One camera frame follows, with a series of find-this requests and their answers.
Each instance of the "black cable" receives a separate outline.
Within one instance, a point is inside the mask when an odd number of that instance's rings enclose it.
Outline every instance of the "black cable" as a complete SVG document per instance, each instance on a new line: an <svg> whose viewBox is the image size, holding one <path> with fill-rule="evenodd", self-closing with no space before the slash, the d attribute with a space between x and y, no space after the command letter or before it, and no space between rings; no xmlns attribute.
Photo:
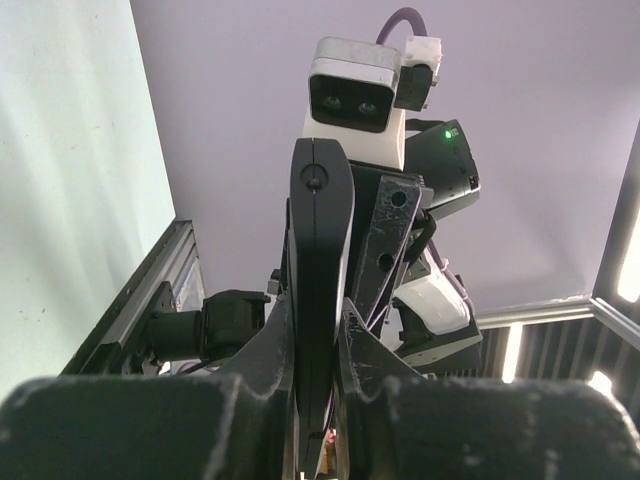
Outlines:
<svg viewBox="0 0 640 480"><path fill-rule="evenodd" d="M190 373L197 372L205 367L211 365L215 360L203 360L200 363L196 363L195 365L191 365L189 368L186 368L178 373L178 375L189 375Z"/></svg>
<svg viewBox="0 0 640 480"><path fill-rule="evenodd" d="M387 38L389 38L391 31L403 20L406 20L411 24L414 35L419 37L427 36L427 27L424 24L424 20L420 13L418 13L414 8L404 7L389 17L387 23L385 23L382 30L380 30L376 43L378 45L384 45Z"/></svg>
<svg viewBox="0 0 640 480"><path fill-rule="evenodd" d="M431 215L427 214L422 232L420 232L418 238L414 240L404 254L405 262L409 262L408 268L411 268L413 264L418 261L422 252L427 248L429 240L433 238L434 233L436 233L436 221Z"/></svg>

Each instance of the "white camera housing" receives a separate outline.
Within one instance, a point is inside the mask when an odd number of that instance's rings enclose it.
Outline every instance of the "white camera housing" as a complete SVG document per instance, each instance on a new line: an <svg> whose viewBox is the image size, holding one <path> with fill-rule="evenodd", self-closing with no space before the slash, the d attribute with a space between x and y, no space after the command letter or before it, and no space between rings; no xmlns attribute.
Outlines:
<svg viewBox="0 0 640 480"><path fill-rule="evenodd" d="M417 275L417 278L400 285L393 292L394 298L418 315L434 335L445 335L468 327L471 315L458 291L440 271L428 250L421 260L428 263L430 273Z"/></svg>
<svg viewBox="0 0 640 480"><path fill-rule="evenodd" d="M408 37L405 55L383 45L323 38L309 76L302 136L336 139L350 160L402 171L406 112L394 107L402 68L427 65L437 80L441 58L440 39L433 37ZM374 114L362 113L366 104Z"/></svg>

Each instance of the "fluorescent light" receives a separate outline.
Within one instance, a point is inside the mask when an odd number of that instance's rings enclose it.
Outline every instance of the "fluorescent light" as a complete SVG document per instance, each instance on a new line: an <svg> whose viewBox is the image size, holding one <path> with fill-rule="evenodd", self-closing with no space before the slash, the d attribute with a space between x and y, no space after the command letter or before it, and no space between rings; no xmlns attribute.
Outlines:
<svg viewBox="0 0 640 480"><path fill-rule="evenodd" d="M502 367L502 381L505 383L511 383L516 378L516 368L518 367L518 355L520 354L521 340L522 324L514 323L509 328L507 351L504 355L504 365Z"/></svg>
<svg viewBox="0 0 640 480"><path fill-rule="evenodd" d="M589 385L594 390L598 390L603 395L612 395L611 388L613 387L613 382L609 377L607 377L599 370L597 370L593 374L593 377L591 378L591 380L589 380L589 382L587 382L587 385Z"/></svg>
<svg viewBox="0 0 640 480"><path fill-rule="evenodd" d="M618 295L633 303L640 297L640 212L636 217L627 254L620 270Z"/></svg>

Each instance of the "camera lens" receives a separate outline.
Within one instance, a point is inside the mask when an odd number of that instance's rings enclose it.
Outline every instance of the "camera lens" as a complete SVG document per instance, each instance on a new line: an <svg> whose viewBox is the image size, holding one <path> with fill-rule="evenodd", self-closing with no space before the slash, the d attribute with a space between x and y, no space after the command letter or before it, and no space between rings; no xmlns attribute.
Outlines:
<svg viewBox="0 0 640 480"><path fill-rule="evenodd" d="M340 107L342 107L342 102L338 97L325 97L322 101L322 104L325 107L330 108L331 110L338 110Z"/></svg>
<svg viewBox="0 0 640 480"><path fill-rule="evenodd" d="M378 109L373 103L367 103L367 102L361 103L360 106L358 107L358 110L360 110L360 113L364 115L375 115L376 112L378 111Z"/></svg>

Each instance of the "bolt hole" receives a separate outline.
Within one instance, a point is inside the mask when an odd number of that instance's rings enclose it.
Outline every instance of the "bolt hole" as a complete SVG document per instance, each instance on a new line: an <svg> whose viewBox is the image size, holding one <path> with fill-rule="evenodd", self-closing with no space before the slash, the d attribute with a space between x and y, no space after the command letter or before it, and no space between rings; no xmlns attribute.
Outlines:
<svg viewBox="0 0 640 480"><path fill-rule="evenodd" d="M393 257L388 253L383 253L378 257L378 268L387 273L389 270L393 268Z"/></svg>
<svg viewBox="0 0 640 480"><path fill-rule="evenodd" d="M307 182L307 188L309 190L320 190L322 188L322 181L319 178L312 178Z"/></svg>
<svg viewBox="0 0 640 480"><path fill-rule="evenodd" d="M395 192L391 195L391 203L394 207L401 207L407 203L407 196L404 192Z"/></svg>

